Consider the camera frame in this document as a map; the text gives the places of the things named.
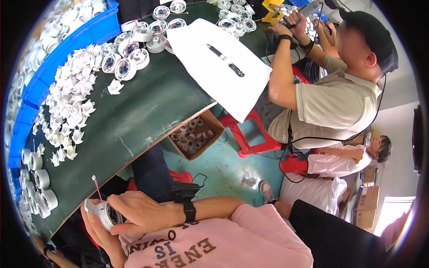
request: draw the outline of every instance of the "sneaker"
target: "sneaker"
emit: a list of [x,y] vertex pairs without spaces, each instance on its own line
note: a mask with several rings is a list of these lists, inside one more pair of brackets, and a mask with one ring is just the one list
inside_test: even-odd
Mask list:
[[268,184],[267,181],[261,182],[261,184],[259,185],[259,191],[264,197],[264,205],[268,204],[269,202],[272,202],[275,199],[271,190],[271,186]]

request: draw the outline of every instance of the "hand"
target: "hand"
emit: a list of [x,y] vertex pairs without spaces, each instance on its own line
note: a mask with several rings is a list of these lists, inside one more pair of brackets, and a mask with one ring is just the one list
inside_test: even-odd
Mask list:
[[42,239],[40,238],[40,236],[38,235],[33,235],[33,243],[36,246],[37,250],[43,254],[43,250],[46,247],[46,244],[42,241]]
[[289,35],[290,37],[293,37],[292,32],[284,25],[279,24],[279,23],[271,23],[271,26],[268,27],[268,30],[273,30],[275,32],[278,32],[279,35]]
[[305,35],[305,29],[307,27],[307,19],[304,17],[304,15],[301,13],[296,13],[294,11],[292,12],[292,14],[289,15],[289,17],[286,17],[286,21],[289,24],[294,25],[296,23],[296,19],[298,18],[298,16],[301,18],[301,20],[295,27],[291,28],[290,31],[294,36],[300,37]]
[[326,147],[322,147],[322,148],[316,148],[316,151],[318,153],[323,153],[326,150]]
[[[90,200],[94,205],[101,202],[99,199]],[[122,249],[118,236],[107,232],[97,216],[85,211],[84,205],[81,206],[81,214],[88,234],[107,252],[112,266],[114,268],[123,267],[127,256]]]
[[326,25],[327,25],[331,30],[335,30],[335,25],[334,25],[332,22],[327,21],[327,22],[326,22]]
[[184,223],[186,220],[182,204],[158,204],[140,191],[111,195],[107,202],[130,221],[113,226],[110,232],[114,235],[156,232]]

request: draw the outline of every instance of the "black pen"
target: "black pen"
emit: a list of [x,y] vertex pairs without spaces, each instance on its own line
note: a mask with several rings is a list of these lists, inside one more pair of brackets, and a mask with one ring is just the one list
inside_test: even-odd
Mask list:
[[[212,45],[209,45],[209,44],[206,44],[207,45],[207,47],[211,50],[211,51],[213,51],[217,56],[219,56],[219,58],[221,58],[221,60],[223,60],[223,61],[227,61],[227,58],[224,56],[224,55],[222,55],[222,53],[220,53],[217,49],[215,49],[215,47],[214,46],[212,46]],[[244,73],[242,72],[242,71],[240,71],[240,69],[239,68],[237,68],[237,66],[235,66],[235,64],[233,64],[233,63],[231,63],[231,62],[228,62],[228,66],[231,68],[231,69],[233,69],[233,71],[239,76],[239,77],[244,77]]]

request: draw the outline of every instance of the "pink sweatshirt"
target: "pink sweatshirt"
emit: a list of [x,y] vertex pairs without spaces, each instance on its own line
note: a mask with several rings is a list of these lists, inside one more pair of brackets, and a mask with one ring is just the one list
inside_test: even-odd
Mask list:
[[119,235],[125,268],[312,267],[310,249],[273,205],[236,209],[230,220],[185,223],[145,235]]

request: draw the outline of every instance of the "concrete floor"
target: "concrete floor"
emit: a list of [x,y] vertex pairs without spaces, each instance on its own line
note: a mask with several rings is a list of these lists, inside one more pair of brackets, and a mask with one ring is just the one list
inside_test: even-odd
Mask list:
[[[217,105],[210,110],[218,117],[222,107]],[[239,124],[250,146],[264,142],[264,138],[256,124],[250,120]],[[277,159],[281,151],[269,152],[263,155],[253,155],[240,158],[237,151],[240,149],[229,129],[208,148],[200,157],[192,162],[180,156],[168,139],[161,141],[164,149],[164,158],[170,170],[188,172],[193,177],[198,173],[207,176],[205,185],[199,190],[196,199],[210,196],[236,196],[248,204],[259,207],[263,205],[263,198],[259,192],[260,181],[268,181],[273,193],[277,197],[280,193],[282,173],[278,169]],[[131,166],[122,170],[120,177],[127,179],[133,176]],[[194,183],[203,184],[205,177],[198,175]]]

